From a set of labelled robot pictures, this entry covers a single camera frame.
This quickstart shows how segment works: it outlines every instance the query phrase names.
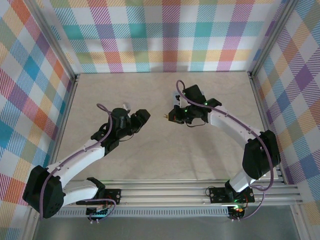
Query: marble-patterned surface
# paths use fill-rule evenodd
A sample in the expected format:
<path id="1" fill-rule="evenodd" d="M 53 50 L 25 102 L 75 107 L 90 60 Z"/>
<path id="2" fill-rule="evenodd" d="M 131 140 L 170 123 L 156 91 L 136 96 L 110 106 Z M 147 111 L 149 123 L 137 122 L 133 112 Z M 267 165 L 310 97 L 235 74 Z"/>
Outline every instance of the marble-patterned surface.
<path id="1" fill-rule="evenodd" d="M 243 150 L 209 124 L 195 128 L 163 118 L 172 108 L 176 81 L 198 84 L 207 99 L 216 98 L 245 123 L 263 129 L 245 72 L 82 74 L 71 106 L 58 159 L 84 144 L 108 121 L 96 103 L 112 110 L 129 102 L 132 111 L 147 109 L 151 117 L 131 140 L 75 178 L 229 179 L 241 169 Z"/>

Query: metal frame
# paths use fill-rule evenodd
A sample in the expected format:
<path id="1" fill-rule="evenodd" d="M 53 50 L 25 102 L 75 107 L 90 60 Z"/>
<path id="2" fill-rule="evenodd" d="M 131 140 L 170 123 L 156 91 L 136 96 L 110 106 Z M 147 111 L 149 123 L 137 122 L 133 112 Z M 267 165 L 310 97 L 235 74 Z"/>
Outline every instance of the metal frame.
<path id="1" fill-rule="evenodd" d="M 302 205 L 292 205 L 291 211 L 300 238 L 303 240 L 316 240 L 317 238 Z"/>
<path id="2" fill-rule="evenodd" d="M 59 61 L 61 62 L 64 69 L 67 71 L 69 76 L 75 81 L 77 74 L 74 72 L 69 61 L 67 60 L 63 50 L 61 49 L 58 40 L 53 34 L 48 22 L 46 21 L 45 16 L 41 12 L 39 6 L 34 0 L 24 0 L 25 5 L 28 7 L 31 15 L 34 17 L 36 23 L 39 25 L 43 35 L 48 41 L 50 47 L 53 49 L 54 53 L 57 55 Z"/>
<path id="3" fill-rule="evenodd" d="M 36 19 L 39 24 L 43 34 L 47 38 L 49 44 L 52 46 L 56 54 L 58 55 L 60 61 L 63 66 L 66 68 L 71 77 L 74 78 L 74 83 L 71 88 L 70 97 L 67 103 L 67 108 L 64 114 L 64 118 L 62 120 L 61 128 L 58 133 L 56 145 L 54 147 L 53 155 L 50 159 L 50 164 L 54 163 L 58 151 L 60 148 L 60 144 L 62 141 L 63 133 L 67 124 L 68 116 L 71 109 L 71 104 L 74 99 L 75 91 L 78 85 L 76 81 L 77 76 L 74 73 L 71 65 L 63 54 L 62 49 L 60 48 L 56 38 L 54 37 L 52 31 L 48 29 L 48 23 L 46 22 L 44 16 L 42 15 L 39 7 L 34 3 L 33 0 L 25 0 L 26 5 L 30 9 L 32 15 Z M 274 28 L 270 38 L 262 51 L 260 58 L 257 61 L 256 66 L 254 67 L 252 73 L 249 76 L 256 76 L 260 68 L 262 67 L 267 55 L 272 49 L 272 46 L 278 39 L 278 36 L 285 26 L 286 21 L 288 20 L 291 12 L 294 10 L 298 0 L 289 0 L 284 7 L 284 10 L 281 14 L 281 17 L 277 21 L 276 27 Z M 263 110 L 262 101 L 260 96 L 258 95 L 257 88 L 253 79 L 250 80 L 254 97 L 256 99 L 256 103 L 258 106 L 258 110 L 262 119 L 263 127 L 265 129 L 269 129 L 270 126 L 267 121 L 267 116 L 265 116 L 265 112 Z M 279 179 L 274 181 L 273 187 L 266 193 L 266 198 L 264 205 L 296 205 L 297 203 L 302 203 L 302 198 L 298 191 L 298 187 L 296 185 L 285 185 L 284 181 L 286 181 L 286 177 L 281 174 L 280 169 L 277 169 L 277 173 L 279 175 Z M 121 192 L 121 203 L 117 206 L 120 210 L 138 210 L 143 208 L 221 208 L 225 209 L 226 206 L 232 206 L 234 203 L 230 204 L 211 204 L 209 197 L 206 196 L 205 190 L 207 187 L 214 185 L 215 187 L 222 187 L 225 184 L 225 180 L 105 180 L 102 181 L 108 188 L 120 188 Z M 262 186 L 267 186 L 269 184 L 268 181 L 261 180 L 259 184 Z M 262 199 L 262 193 L 254 190 L 255 195 L 255 203 L 251 203 L 250 205 L 258 205 Z M 78 206 L 75 204 L 71 204 L 68 207 L 62 209 L 57 214 L 58 216 L 66 216 L 69 217 L 79 217 L 83 216 L 84 206 Z M 293 214 L 300 211 L 300 207 L 293 207 Z M 124 213 L 128 213 L 128 211 L 120 211 L 120 216 L 123 216 Z M 305 217 L 297 217 L 302 216 L 302 214 L 295 215 L 294 219 L 299 231 L 299 234 L 303 239 L 310 239 L 310 235 L 308 234 L 308 230 L 306 230 Z M 39 218 L 39 214 L 34 210 L 30 209 L 27 211 L 25 216 L 27 224 L 24 226 L 24 230 L 22 231 L 21 238 L 22 240 L 32 239 L 34 234 L 37 231 L 37 222 Z"/>
<path id="4" fill-rule="evenodd" d="M 117 208 L 126 207 L 207 207 L 207 206 L 235 206 L 231 203 L 210 203 L 205 190 L 209 186 L 223 187 L 226 180 L 108 180 L 101 181 L 109 189 L 121 189 L 121 202 Z M 269 182 L 262 180 L 257 184 L 266 187 Z M 258 205 L 263 193 L 253 190 L 255 203 Z M 273 187 L 266 193 L 264 205 L 291 205 L 302 203 L 298 187 L 285 185 L 282 179 L 274 181 Z"/>
<path id="5" fill-rule="evenodd" d="M 270 34 L 268 41 L 266 42 L 266 45 L 263 48 L 262 53 L 260 54 L 260 57 L 256 62 L 256 65 L 254 66 L 252 72 L 250 73 L 253 79 L 257 76 L 257 73 L 263 66 L 267 56 L 269 55 L 272 47 L 277 41 L 281 31 L 284 29 L 291 13 L 296 8 L 296 5 L 298 4 L 298 2 L 299 0 L 287 0 L 287 2 L 285 3 L 285 6 L 283 7 L 280 17 L 275 23 L 275 27 L 272 30 L 272 33 Z"/>
<path id="6" fill-rule="evenodd" d="M 86 207 L 67 206 L 61 209 L 53 218 L 85 218 Z M 228 207 L 198 206 L 198 207 L 117 207 L 110 218 L 181 218 L 181 217 L 228 217 Z"/>

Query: plaid wall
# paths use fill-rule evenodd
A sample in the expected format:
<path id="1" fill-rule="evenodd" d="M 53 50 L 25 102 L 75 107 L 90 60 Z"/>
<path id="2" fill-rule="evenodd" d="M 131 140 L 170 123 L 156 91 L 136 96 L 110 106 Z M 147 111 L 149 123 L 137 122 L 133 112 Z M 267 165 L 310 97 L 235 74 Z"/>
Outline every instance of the plaid wall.
<path id="1" fill-rule="evenodd" d="M 0 239 L 15 240 L 29 172 L 48 164 L 71 81 L 24 2 L 0 6 Z"/>
<path id="2" fill-rule="evenodd" d="M 256 79 L 289 182 L 320 234 L 320 0 L 300 0 Z"/>
<path id="3" fill-rule="evenodd" d="M 76 72 L 122 73 L 244 71 L 281 0 L 37 2 Z"/>
<path id="4" fill-rule="evenodd" d="M 256 53 L 254 55 L 253 61 L 250 64 L 250 67 L 247 70 L 248 72 L 252 72 L 254 67 L 255 67 L 255 65 L 257 64 L 258 59 L 259 59 L 263 49 L 265 48 L 265 46 L 267 44 L 267 41 L 270 38 L 271 33 L 273 32 L 274 28 L 276 27 L 276 23 L 277 23 L 279 17 L 281 16 L 281 13 L 282 13 L 282 11 L 284 9 L 284 6 L 286 5 L 287 2 L 288 2 L 288 0 L 281 0 L 281 3 L 280 3 L 278 9 L 276 10 L 276 12 L 274 14 L 273 19 L 272 19 L 267 31 L 264 33 L 264 36 L 263 36 L 262 41 L 261 41 L 261 43 L 259 45 L 259 48 L 258 48 L 258 50 L 256 51 Z"/>

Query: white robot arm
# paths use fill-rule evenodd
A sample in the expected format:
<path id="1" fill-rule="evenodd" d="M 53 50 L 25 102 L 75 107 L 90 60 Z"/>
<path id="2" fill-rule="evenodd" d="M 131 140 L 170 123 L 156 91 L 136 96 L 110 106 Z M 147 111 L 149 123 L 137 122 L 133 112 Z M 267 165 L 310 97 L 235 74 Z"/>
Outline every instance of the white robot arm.
<path id="1" fill-rule="evenodd" d="M 171 122 L 186 123 L 189 127 L 192 127 L 190 124 L 193 119 L 200 118 L 205 123 L 223 130 L 243 148 L 242 169 L 225 183 L 224 189 L 215 187 L 210 190 L 211 196 L 214 196 L 210 198 L 211 203 L 232 203 L 243 199 L 244 195 L 251 196 L 250 185 L 272 170 L 265 149 L 255 136 L 258 136 L 266 146 L 272 167 L 281 161 L 276 136 L 272 131 L 263 132 L 251 126 L 246 127 L 243 122 L 229 113 L 221 102 L 214 98 L 206 100 L 198 85 L 185 88 L 181 93 L 175 92 L 173 110 L 166 117 Z"/>
<path id="2" fill-rule="evenodd" d="M 140 109 L 131 116 L 129 111 L 115 108 L 110 113 L 112 121 L 103 124 L 80 149 L 46 168 L 36 166 L 30 173 L 22 198 L 38 212 L 41 212 L 42 205 L 44 218 L 52 217 L 67 204 L 81 200 L 106 199 L 112 194 L 113 200 L 118 204 L 120 189 L 107 190 L 104 184 L 93 177 L 80 183 L 69 181 L 87 166 L 114 150 L 120 139 L 138 133 L 150 118 L 145 109 Z M 97 201 L 93 204 L 104 205 L 105 202 Z"/>

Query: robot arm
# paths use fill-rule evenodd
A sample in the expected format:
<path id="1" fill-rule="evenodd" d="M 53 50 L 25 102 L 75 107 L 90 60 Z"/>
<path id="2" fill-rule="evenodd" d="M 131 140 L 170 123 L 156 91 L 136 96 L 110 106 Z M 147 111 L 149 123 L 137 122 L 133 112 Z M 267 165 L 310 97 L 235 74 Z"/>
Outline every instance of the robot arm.
<path id="1" fill-rule="evenodd" d="M 213 111 L 205 106 L 200 107 L 189 103 L 186 105 L 184 98 L 176 92 L 173 96 L 173 110 L 166 116 L 169 121 L 190 125 L 193 119 L 200 118 L 205 123 L 222 129 L 244 150 L 242 169 L 225 184 L 224 194 L 227 195 L 227 202 L 233 202 L 234 199 L 236 199 L 241 192 L 245 191 L 254 181 L 271 170 L 265 150 L 252 132 L 263 140 L 270 153 L 273 167 L 280 163 L 281 159 L 277 140 L 273 132 L 270 130 L 263 132 L 251 126 L 251 132 L 248 132 L 243 126 L 228 117 L 228 115 L 232 116 L 232 114 L 230 114 L 218 100 L 214 98 L 206 100 L 197 85 L 185 88 L 182 93 L 187 99 L 197 104 L 211 106 L 217 109 L 217 111 Z"/>
<path id="2" fill-rule="evenodd" d="M 103 124 L 83 147 L 74 152 L 78 153 L 83 150 L 81 153 L 76 154 L 68 161 L 65 160 L 68 159 L 69 156 L 46 168 L 38 165 L 32 169 L 22 198 L 38 212 L 40 211 L 41 189 L 46 178 L 48 178 L 50 174 L 52 175 L 48 179 L 44 189 L 44 218 L 52 217 L 61 207 L 70 203 L 88 199 L 107 198 L 105 186 L 93 177 L 89 177 L 80 183 L 69 183 L 69 181 L 87 166 L 114 150 L 119 145 L 120 139 L 138 133 L 142 126 L 148 121 L 150 114 L 147 110 L 140 109 L 136 113 L 129 115 L 129 110 L 115 108 L 110 113 L 110 116 L 112 118 L 112 124 L 109 122 Z M 110 130 L 110 127 L 111 131 L 109 135 L 102 140 Z M 100 144 L 88 148 L 100 140 L 102 140 Z"/>

